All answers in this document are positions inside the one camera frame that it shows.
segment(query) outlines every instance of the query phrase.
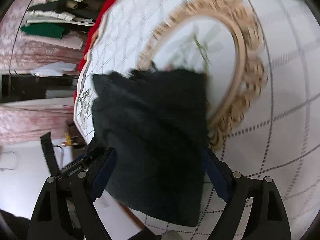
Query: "white paper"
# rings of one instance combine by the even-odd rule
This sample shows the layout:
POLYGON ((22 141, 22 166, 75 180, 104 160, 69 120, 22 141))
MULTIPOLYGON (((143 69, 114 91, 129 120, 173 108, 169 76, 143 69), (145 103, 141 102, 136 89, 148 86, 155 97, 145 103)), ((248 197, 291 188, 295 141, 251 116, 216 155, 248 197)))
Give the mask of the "white paper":
POLYGON ((64 71, 73 71, 75 68, 76 64, 59 61, 30 70, 30 74, 38 77, 62 76, 64 71))

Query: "screw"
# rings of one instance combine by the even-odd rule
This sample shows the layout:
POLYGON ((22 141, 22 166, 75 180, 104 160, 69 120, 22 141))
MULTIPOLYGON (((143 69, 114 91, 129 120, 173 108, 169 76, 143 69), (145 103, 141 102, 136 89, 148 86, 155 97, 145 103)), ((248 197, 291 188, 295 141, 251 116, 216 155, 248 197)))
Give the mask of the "screw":
POLYGON ((79 178, 84 178, 85 176, 87 176, 87 173, 85 171, 81 171, 78 173, 79 178))
POLYGON ((235 178, 241 178, 242 174, 239 172, 239 171, 235 171, 234 173, 232 173, 232 175, 235 177, 235 178))
POLYGON ((265 180, 266 180, 266 182, 269 182, 269 183, 273 181, 273 179, 271 177, 269 177, 269 176, 266 176, 265 180))
POLYGON ((49 177, 49 178, 47 178, 47 182, 48 182, 48 183, 54 182, 54 177, 49 177))

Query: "red fabric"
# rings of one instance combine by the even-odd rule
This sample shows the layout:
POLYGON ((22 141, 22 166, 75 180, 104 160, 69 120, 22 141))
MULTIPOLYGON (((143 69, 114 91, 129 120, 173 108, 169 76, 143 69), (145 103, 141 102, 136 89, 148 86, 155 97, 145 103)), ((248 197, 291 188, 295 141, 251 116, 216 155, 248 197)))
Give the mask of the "red fabric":
MULTIPOLYGON (((92 26, 92 28, 90 29, 89 33, 88 33, 88 40, 87 40, 87 45, 85 47, 84 50, 84 55, 88 52, 91 41, 92 41, 92 35, 96 32, 96 30, 99 28, 99 25, 101 23, 101 18, 103 16, 103 14, 115 3, 116 0, 107 0, 106 3, 104 4, 102 10, 100 11, 100 14, 96 20, 96 23, 94 24, 94 26, 92 26)), ((84 58, 82 58, 80 64, 78 65, 78 69, 81 72, 84 64, 86 63, 86 60, 84 58)), ((76 100, 76 96, 77 96, 77 91, 75 91, 74 94, 74 100, 76 100)))

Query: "cable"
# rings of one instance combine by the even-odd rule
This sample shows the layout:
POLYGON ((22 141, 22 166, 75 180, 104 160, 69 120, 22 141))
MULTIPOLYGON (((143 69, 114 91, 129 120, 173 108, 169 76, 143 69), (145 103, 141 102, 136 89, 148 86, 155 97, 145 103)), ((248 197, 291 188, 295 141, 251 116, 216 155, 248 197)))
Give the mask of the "cable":
POLYGON ((58 148, 61 149, 60 168, 62 168, 62 166, 63 166, 63 158, 64 158, 64 150, 63 150, 63 148, 62 148, 61 146, 59 146, 59 145, 54 145, 53 147, 58 147, 58 148))
POLYGON ((13 152, 13 151, 9 151, 9 152, 3 152, 2 154, 10 154, 10 153, 14 153, 16 155, 16 163, 14 165, 13 168, 1 168, 0 167, 0 171, 15 171, 18 166, 19 166, 19 155, 16 153, 16 152, 13 152))
POLYGON ((32 3, 32 1, 33 1, 33 0, 30 0, 28 6, 27 6, 27 8, 26 8, 26 11, 24 12, 24 14, 23 14, 23 16, 22 16, 22 18, 21 18, 21 21, 20 21, 18 30, 17 30, 17 32, 16 32, 16 36, 15 36, 14 41, 13 41, 13 46, 12 46, 11 56, 10 56, 10 63, 9 63, 9 75, 10 75, 10 76, 11 76, 11 63, 12 63, 14 46, 16 45, 16 41, 17 41, 18 33, 19 33, 19 31, 20 31, 21 24, 22 24, 22 22, 23 22, 23 20, 24 20, 24 17, 26 16, 26 13, 27 13, 28 8, 29 8, 30 4, 32 3))

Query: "dark fabric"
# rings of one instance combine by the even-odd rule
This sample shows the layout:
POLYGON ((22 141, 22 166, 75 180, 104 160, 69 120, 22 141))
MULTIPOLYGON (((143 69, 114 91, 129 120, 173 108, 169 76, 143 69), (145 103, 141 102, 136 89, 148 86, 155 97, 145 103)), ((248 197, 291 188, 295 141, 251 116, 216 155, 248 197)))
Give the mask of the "dark fabric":
POLYGON ((26 34, 59 39, 70 32, 68 29, 52 23, 32 23, 29 26, 22 26, 21 30, 26 34))
POLYGON ((83 9, 80 7, 81 3, 85 3, 86 6, 85 8, 88 10, 93 10, 93 11, 101 11, 102 6, 104 5, 106 0, 84 0, 83 2, 78 3, 78 8, 77 9, 83 9))
POLYGON ((56 13, 63 13, 66 9, 67 0, 58 0, 55 2, 41 3, 28 8, 28 11, 40 10, 40 11, 54 11, 56 13))
POLYGON ((198 223, 207 144, 205 77, 186 70, 93 75, 95 140, 118 163, 106 190, 170 223, 198 223))
POLYGON ((70 22, 64 22, 64 23, 52 23, 56 26, 60 26, 62 28, 68 29, 69 31, 78 31, 78 32, 88 32, 92 26, 86 26, 81 24, 73 24, 70 22))
POLYGON ((89 5, 88 5, 87 3, 85 3, 85 2, 78 2, 78 7, 77 7, 77 9, 82 9, 82 10, 84 10, 84 9, 88 9, 88 7, 89 7, 89 5))
POLYGON ((99 12, 87 9, 70 9, 65 8, 65 11, 75 15, 76 17, 87 18, 96 20, 98 18, 99 12))
MULTIPOLYGON (((14 233, 14 235, 17 237, 17 239, 19 240, 27 239, 27 234, 28 234, 28 229, 30 224, 29 219, 26 219, 23 217, 16 217, 11 213, 8 213, 1 209, 0 209, 0 214, 2 215, 5 223, 8 225, 12 233, 14 233)), ((0 236, 1 236, 0 237, 1 240, 11 239, 6 234, 4 235, 0 234, 0 236)))

